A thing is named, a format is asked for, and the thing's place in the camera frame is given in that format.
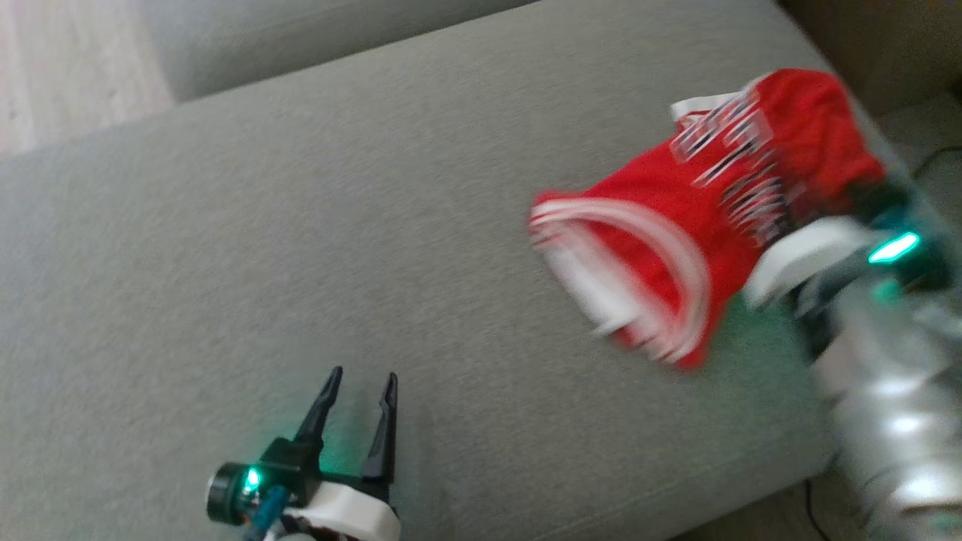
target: wooden floor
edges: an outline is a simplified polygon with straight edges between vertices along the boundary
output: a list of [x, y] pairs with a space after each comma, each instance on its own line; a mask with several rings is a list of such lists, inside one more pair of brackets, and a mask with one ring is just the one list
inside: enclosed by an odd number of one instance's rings
[[[0, 0], [0, 159], [170, 107], [133, 0]], [[836, 476], [816, 479], [815, 507], [833, 539], [862, 537]], [[773, 539], [820, 541], [801, 485], [676, 541]]]
[[133, 0], [0, 0], [0, 158], [172, 106]]

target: couch cushion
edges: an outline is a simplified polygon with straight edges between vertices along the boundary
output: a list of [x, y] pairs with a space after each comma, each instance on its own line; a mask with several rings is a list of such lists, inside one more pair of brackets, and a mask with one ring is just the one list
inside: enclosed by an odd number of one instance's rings
[[187, 101], [532, 0], [139, 0]]
[[0, 165], [5, 534], [237, 538], [208, 476], [336, 364], [340, 471], [399, 374], [410, 540], [665, 539], [817, 472], [784, 314], [736, 299], [675, 374], [591, 339], [526, 229], [782, 66], [824, 63], [769, 0], [544, 0]]

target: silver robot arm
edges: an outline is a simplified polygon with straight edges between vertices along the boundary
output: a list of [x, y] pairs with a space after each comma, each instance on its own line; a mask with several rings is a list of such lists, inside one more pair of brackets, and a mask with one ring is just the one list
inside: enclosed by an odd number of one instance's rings
[[872, 540], [962, 539], [958, 336], [936, 326], [960, 321], [947, 300], [870, 273], [827, 308], [834, 338], [813, 372]]
[[899, 214], [800, 228], [745, 298], [792, 301], [870, 539], [962, 540], [962, 304], [942, 245]]

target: black cable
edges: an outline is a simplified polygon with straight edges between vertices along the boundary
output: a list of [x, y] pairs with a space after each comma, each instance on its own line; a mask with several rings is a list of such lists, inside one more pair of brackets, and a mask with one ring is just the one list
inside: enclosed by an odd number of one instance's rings
[[812, 522], [812, 528], [819, 533], [823, 541], [832, 541], [825, 530], [819, 526], [819, 521], [815, 520], [815, 512], [812, 510], [812, 481], [805, 480], [805, 511], [808, 513], [808, 520]]
[[912, 178], [918, 180], [919, 177], [922, 176], [922, 173], [924, 173], [925, 170], [928, 169], [936, 160], [941, 158], [943, 154], [948, 154], [950, 152], [959, 152], [959, 151], [962, 151], [962, 144], [956, 144], [953, 146], [940, 148], [935, 152], [932, 152], [928, 156], [925, 156], [925, 159], [922, 160], [922, 163], [918, 167], [916, 167], [914, 171], [912, 171]]

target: red jersey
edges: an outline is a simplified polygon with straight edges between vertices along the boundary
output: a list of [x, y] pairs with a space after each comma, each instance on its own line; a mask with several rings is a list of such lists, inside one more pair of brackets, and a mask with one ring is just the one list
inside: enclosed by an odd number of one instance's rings
[[782, 69], [671, 110], [671, 139], [583, 193], [540, 194], [530, 229], [598, 333], [690, 369], [763, 250], [884, 170], [826, 73]]

